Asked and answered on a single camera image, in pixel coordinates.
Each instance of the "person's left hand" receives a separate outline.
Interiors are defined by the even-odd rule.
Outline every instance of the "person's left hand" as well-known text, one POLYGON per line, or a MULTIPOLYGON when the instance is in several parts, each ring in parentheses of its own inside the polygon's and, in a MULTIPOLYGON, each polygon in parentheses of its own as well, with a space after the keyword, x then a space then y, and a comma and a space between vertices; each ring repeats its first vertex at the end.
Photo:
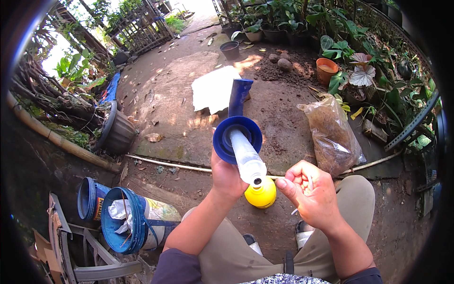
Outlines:
POLYGON ((211 169, 213 174, 213 191, 224 198, 236 202, 249 186, 240 178, 238 167, 222 160, 212 147, 211 169))

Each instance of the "shoe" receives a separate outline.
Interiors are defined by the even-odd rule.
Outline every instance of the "shoe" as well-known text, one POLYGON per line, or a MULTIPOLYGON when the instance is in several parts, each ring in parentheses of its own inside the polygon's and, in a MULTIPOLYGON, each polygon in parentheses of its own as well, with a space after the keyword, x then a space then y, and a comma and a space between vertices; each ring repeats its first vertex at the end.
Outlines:
POLYGON ((249 247, 251 247, 251 249, 253 249, 259 255, 263 256, 262 250, 258 246, 258 242, 257 242, 256 238, 252 234, 244 234, 243 238, 246 241, 247 245, 249 247))
POLYGON ((301 220, 298 222, 298 224, 296 224, 295 237, 298 250, 300 250, 304 246, 314 230, 315 228, 310 226, 304 220, 301 220))

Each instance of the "plastic bag of soil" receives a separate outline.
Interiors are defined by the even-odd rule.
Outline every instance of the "plastic bag of soil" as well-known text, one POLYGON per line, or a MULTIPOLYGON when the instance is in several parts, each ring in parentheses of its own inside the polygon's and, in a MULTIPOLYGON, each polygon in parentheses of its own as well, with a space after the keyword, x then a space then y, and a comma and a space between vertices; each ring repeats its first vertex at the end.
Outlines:
POLYGON ((335 177, 366 159, 341 106, 332 95, 324 96, 320 102, 297 107, 309 120, 318 167, 335 177))

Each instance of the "bamboo pole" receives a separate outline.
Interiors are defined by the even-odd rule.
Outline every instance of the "bamboo pole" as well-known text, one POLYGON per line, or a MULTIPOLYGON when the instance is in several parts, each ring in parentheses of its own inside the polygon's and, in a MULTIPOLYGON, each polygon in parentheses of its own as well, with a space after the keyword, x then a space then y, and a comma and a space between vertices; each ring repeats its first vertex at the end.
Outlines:
MULTIPOLYGON (((391 156, 382 158, 380 160, 376 160, 376 161, 368 163, 368 164, 364 164, 364 165, 361 165, 361 166, 358 166, 358 167, 354 167, 354 168, 348 169, 348 170, 344 171, 342 174, 348 174, 348 173, 352 173, 352 172, 355 172, 355 171, 358 171, 358 170, 361 170, 361 169, 369 168, 371 166, 375 166, 376 164, 380 164, 380 163, 386 162, 386 161, 388 161, 388 160, 400 155, 401 153, 402 153, 402 150, 400 150, 399 152, 397 152, 395 154, 392 154, 391 156)), ((151 159, 145 159, 145 158, 142 158, 142 157, 133 156, 133 155, 129 155, 129 154, 126 154, 125 156, 133 158, 133 159, 138 159, 138 160, 141 160, 141 161, 149 162, 149 163, 160 164, 160 165, 167 166, 167 167, 178 167, 180 169, 197 170, 199 172, 205 172, 205 173, 211 173, 212 172, 211 169, 185 166, 185 165, 182 165, 182 164, 165 163, 165 162, 160 162, 160 161, 151 160, 151 159)), ((283 178, 283 176, 278 176, 278 175, 267 175, 267 177, 269 177, 270 179, 283 178)))
POLYGON ((6 96, 6 103, 9 108, 14 112, 14 114, 19 118, 23 123, 33 129, 35 132, 49 139, 52 143, 58 147, 64 149, 68 153, 73 154, 76 157, 79 157, 87 162, 100 166, 104 169, 112 171, 114 173, 120 172, 120 166, 109 161, 106 161, 95 154, 85 150, 84 148, 77 146, 76 144, 68 141, 67 139, 61 137, 57 133, 51 131, 49 128, 44 126, 36 118, 32 117, 22 106, 16 101, 13 95, 8 91, 6 96))

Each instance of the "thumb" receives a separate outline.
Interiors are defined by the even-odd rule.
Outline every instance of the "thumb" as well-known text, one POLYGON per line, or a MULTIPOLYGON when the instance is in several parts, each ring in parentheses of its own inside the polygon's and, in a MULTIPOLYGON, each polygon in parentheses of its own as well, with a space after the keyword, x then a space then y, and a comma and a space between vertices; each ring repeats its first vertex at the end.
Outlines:
POLYGON ((276 187, 296 206, 298 207, 300 202, 298 198, 302 195, 302 188, 300 185, 296 185, 288 179, 278 178, 276 179, 276 187))

